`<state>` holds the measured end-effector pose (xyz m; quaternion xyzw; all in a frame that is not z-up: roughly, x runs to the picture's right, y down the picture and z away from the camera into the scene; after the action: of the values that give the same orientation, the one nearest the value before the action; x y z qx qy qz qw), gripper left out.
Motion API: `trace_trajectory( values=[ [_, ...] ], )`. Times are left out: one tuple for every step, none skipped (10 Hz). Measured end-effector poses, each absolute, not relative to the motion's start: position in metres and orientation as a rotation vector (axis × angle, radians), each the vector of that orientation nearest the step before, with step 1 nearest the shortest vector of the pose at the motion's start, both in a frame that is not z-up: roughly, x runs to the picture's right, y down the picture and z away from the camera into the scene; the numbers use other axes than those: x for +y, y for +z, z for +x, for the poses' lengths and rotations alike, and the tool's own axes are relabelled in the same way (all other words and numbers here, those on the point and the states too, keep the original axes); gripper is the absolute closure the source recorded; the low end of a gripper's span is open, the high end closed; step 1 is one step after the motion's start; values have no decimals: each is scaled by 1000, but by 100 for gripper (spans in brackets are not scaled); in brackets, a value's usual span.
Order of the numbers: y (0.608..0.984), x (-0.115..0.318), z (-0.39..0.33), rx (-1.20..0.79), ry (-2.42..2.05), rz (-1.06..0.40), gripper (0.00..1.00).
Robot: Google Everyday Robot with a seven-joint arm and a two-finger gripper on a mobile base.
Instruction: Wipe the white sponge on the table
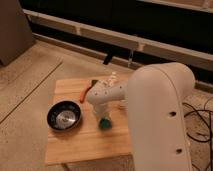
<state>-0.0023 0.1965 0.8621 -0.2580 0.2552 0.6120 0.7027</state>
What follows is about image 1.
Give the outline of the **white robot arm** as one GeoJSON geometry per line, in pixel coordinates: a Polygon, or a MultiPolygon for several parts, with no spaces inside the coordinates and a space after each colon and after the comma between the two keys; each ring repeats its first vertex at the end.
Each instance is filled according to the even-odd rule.
{"type": "Polygon", "coordinates": [[[195,86],[184,64],[151,64],[112,87],[95,85],[86,95],[101,116],[110,101],[124,100],[135,171],[192,171],[182,102],[195,86]]]}

